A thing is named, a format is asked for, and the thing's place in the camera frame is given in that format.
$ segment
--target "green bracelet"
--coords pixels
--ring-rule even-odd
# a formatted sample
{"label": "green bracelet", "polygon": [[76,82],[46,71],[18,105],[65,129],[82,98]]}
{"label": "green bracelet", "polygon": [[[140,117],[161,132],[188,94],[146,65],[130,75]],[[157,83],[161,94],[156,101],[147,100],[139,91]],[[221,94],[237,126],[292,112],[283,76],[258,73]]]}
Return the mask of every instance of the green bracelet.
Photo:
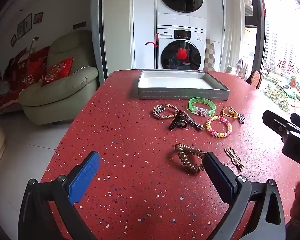
{"label": "green bracelet", "polygon": [[[205,109],[205,108],[202,108],[202,107],[194,106],[193,103],[203,103],[207,106],[210,106],[211,110],[208,110],[208,109]],[[205,116],[205,117],[214,115],[214,113],[216,111],[216,105],[212,101],[210,101],[206,98],[191,98],[189,100],[188,107],[189,107],[189,110],[193,114],[202,115],[202,116]]]}

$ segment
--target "checkered fabric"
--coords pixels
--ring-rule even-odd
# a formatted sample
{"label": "checkered fabric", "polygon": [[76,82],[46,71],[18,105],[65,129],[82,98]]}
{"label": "checkered fabric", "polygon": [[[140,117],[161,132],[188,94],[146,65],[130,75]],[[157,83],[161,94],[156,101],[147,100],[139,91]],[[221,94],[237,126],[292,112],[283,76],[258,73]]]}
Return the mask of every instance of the checkered fabric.
{"label": "checkered fabric", "polygon": [[215,63],[214,52],[215,52],[214,40],[207,39],[203,70],[214,71],[214,63]]}

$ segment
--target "green leather recliner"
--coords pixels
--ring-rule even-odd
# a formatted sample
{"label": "green leather recliner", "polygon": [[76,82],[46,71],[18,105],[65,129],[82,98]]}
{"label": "green leather recliner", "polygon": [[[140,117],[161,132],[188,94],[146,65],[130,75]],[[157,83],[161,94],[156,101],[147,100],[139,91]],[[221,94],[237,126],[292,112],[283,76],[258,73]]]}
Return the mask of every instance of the green leather recliner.
{"label": "green leather recliner", "polygon": [[21,92],[19,103],[33,123],[74,119],[97,90],[98,70],[90,31],[76,31],[55,40],[47,70],[69,57],[74,57],[69,76],[43,87],[38,82]]}

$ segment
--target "sky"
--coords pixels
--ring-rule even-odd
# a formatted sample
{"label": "sky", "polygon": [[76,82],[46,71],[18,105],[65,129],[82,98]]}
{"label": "sky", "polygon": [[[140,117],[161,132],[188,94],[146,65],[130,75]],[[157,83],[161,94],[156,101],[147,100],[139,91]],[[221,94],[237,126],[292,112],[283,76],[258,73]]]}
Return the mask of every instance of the sky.
{"label": "sky", "polygon": [[271,28],[278,32],[278,45],[292,43],[296,51],[296,64],[300,68],[300,5],[296,0],[265,0],[266,16]]}

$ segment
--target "blue gripper pad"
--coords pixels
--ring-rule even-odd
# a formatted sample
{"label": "blue gripper pad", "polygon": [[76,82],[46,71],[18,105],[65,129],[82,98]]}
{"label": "blue gripper pad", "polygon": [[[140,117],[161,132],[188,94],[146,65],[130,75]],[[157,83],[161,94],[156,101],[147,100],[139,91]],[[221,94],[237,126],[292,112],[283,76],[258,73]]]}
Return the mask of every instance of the blue gripper pad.
{"label": "blue gripper pad", "polygon": [[235,180],[236,175],[228,166],[222,165],[212,152],[204,155],[203,166],[221,200],[224,203],[231,204],[234,201],[238,187]]}
{"label": "blue gripper pad", "polygon": [[100,162],[100,155],[94,152],[69,185],[68,198],[72,205],[80,202],[82,199],[92,179],[100,168]]}

